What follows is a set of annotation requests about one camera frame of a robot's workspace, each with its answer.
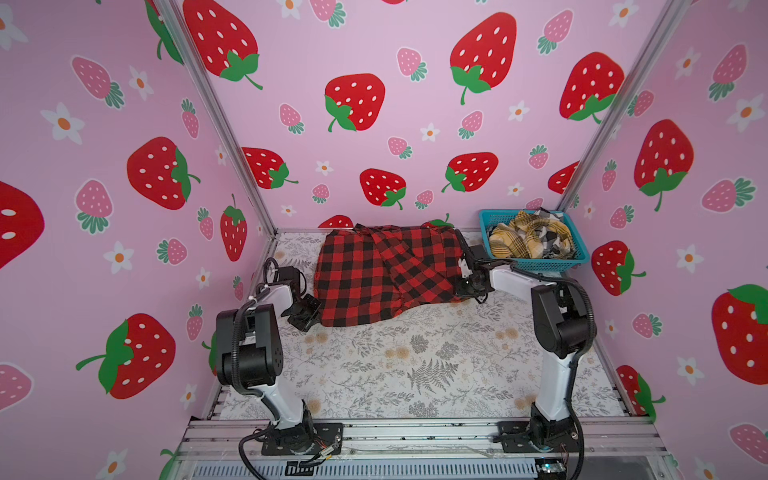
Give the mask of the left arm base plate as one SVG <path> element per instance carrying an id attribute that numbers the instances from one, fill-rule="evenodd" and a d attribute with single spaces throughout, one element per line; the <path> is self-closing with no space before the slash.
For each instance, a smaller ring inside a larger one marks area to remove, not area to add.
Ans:
<path id="1" fill-rule="evenodd" d="M 321 422 L 296 425 L 268 433 L 262 442 L 263 456 L 335 455 L 341 452 L 344 424 Z"/>

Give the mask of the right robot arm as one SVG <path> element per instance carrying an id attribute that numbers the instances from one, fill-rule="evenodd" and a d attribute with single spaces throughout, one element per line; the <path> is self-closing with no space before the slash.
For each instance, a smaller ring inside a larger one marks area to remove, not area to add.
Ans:
<path id="1" fill-rule="evenodd" d="M 535 339 L 544 350 L 539 393 L 523 434 L 501 433 L 499 440 L 527 442 L 539 451 L 578 434 L 573 391 L 581 358 L 596 337 L 594 311 L 581 285 L 515 266 L 480 266 L 455 284 L 459 298 L 485 299 L 492 292 L 516 294 L 530 288 Z"/>

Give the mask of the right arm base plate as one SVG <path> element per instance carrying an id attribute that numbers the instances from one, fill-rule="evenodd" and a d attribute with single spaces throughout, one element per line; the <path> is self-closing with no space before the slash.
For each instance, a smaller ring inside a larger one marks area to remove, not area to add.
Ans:
<path id="1" fill-rule="evenodd" d="M 497 429 L 492 442 L 500 443 L 505 453 L 578 453 L 583 447 L 581 436 L 571 419 L 501 421 Z"/>

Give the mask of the red black plaid shirt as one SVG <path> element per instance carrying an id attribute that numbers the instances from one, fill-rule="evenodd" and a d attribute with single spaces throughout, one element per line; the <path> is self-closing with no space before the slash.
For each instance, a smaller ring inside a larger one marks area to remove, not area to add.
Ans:
<path id="1" fill-rule="evenodd" d="M 463 254 L 450 227 L 334 230 L 321 247 L 313 292 L 325 327 L 393 319 L 422 305 L 457 302 Z"/>

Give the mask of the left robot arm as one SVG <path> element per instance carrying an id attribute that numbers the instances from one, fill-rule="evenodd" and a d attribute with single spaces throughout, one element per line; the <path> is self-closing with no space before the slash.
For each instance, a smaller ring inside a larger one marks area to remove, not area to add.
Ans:
<path id="1" fill-rule="evenodd" d="M 306 277 L 294 266 L 268 258 L 262 274 L 243 305 L 216 317 L 214 371 L 221 385 L 266 407 L 271 422 L 259 434 L 265 446 L 303 454 L 317 433 L 306 402 L 279 380 L 285 360 L 278 320 L 307 332 L 319 322 L 321 302 L 307 293 Z"/>

